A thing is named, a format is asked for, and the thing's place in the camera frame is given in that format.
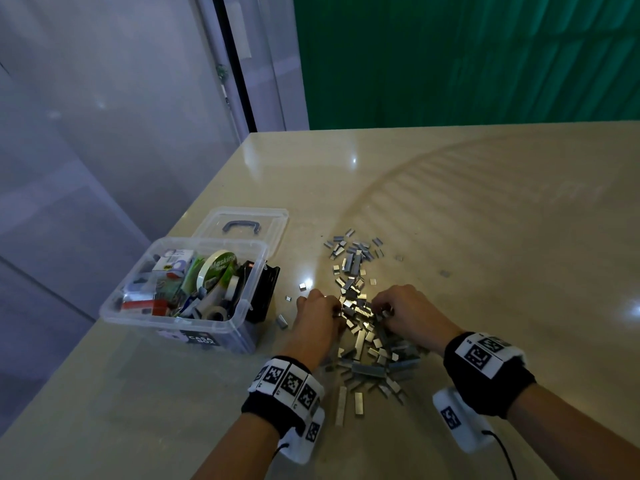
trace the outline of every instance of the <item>glossy table surface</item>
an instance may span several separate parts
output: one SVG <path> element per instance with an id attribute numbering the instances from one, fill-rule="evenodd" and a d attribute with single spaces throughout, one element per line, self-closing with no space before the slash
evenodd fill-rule
<path id="1" fill-rule="evenodd" d="M 256 354 L 99 321 L 0 439 L 0 477 L 189 478 L 286 339 L 273 323 L 292 321 L 285 296 L 307 280 L 338 291 L 322 243 L 349 227 L 384 241 L 386 257 L 365 266 L 378 281 L 368 295 L 414 284 L 460 326 L 524 349 L 541 384 L 640 444 L 639 148 L 631 122 L 251 135 L 171 235 L 220 205 L 289 210 Z M 365 392 L 356 419 L 351 396 L 343 428 L 339 379 L 318 377 L 327 421 L 314 456 L 304 467 L 279 456 L 268 478 L 510 478 L 497 445 L 467 455 L 453 441 L 431 403 L 451 384 L 436 356 L 403 383 L 405 406 Z M 519 478 L 554 477 L 490 421 Z"/>

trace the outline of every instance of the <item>black wristband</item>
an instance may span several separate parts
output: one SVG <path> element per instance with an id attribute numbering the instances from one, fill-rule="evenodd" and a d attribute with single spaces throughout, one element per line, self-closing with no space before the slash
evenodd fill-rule
<path id="1" fill-rule="evenodd" d="M 492 378 L 487 377 L 479 368 L 456 353 L 465 339 L 473 334 L 475 332 L 469 331 L 450 341 L 444 352 L 444 367 L 462 400 L 471 409 L 478 414 L 506 419 L 509 407 L 536 379 L 524 367 L 520 357 L 507 360 Z"/>
<path id="2" fill-rule="evenodd" d="M 276 355 L 273 358 L 291 362 L 306 373 L 311 373 L 306 365 L 292 357 Z M 260 391 L 254 391 L 249 394 L 249 397 L 242 405 L 241 411 L 243 413 L 255 414 L 271 423 L 273 427 L 278 430 L 280 439 L 282 439 L 291 428 L 295 428 L 299 436 L 304 433 L 306 428 L 304 420 L 295 414 L 292 409 L 286 407 L 274 396 L 263 394 Z"/>

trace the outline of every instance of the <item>clear plastic container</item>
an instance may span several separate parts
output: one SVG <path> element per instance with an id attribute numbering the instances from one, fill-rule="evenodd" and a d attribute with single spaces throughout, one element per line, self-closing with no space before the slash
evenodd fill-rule
<path id="1" fill-rule="evenodd" d="M 171 334 L 172 331 L 195 332 L 202 335 L 203 345 L 221 346 L 237 353 L 255 351 L 257 334 L 255 326 L 245 321 L 251 307 L 260 275 L 267 259 L 275 252 L 286 227 L 289 213 L 286 209 L 249 209 L 242 207 L 219 207 L 213 209 L 198 227 L 194 237 L 164 237 L 151 244 L 132 270 L 117 286 L 100 307 L 100 316 L 107 322 L 124 325 L 154 327 Z M 256 226 L 234 225 L 227 231 L 224 227 L 231 221 L 253 221 Z M 240 295 L 235 313 L 224 322 L 196 320 L 180 317 L 163 317 L 121 311 L 124 286 L 130 283 L 141 270 L 155 263 L 154 255 L 161 255 L 167 249 L 190 249 L 200 255 L 209 256 L 219 250 L 236 254 L 238 262 L 254 262 L 244 289 Z"/>

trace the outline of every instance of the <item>green backdrop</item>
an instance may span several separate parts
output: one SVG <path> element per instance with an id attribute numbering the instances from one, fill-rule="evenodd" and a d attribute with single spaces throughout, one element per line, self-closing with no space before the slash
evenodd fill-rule
<path id="1" fill-rule="evenodd" d="M 640 115 L 640 0 L 294 4 L 311 129 Z"/>

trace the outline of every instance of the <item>person's left hand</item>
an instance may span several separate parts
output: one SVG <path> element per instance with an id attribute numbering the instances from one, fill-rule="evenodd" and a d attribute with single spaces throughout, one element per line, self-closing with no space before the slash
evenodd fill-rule
<path id="1" fill-rule="evenodd" d="M 324 296 L 318 289 L 309 292 L 309 298 L 300 296 L 296 301 L 298 314 L 293 324 L 289 343 L 281 355 L 293 357 L 305 364 L 311 372 L 329 354 L 338 335 L 346 328 L 340 311 L 340 301 Z"/>

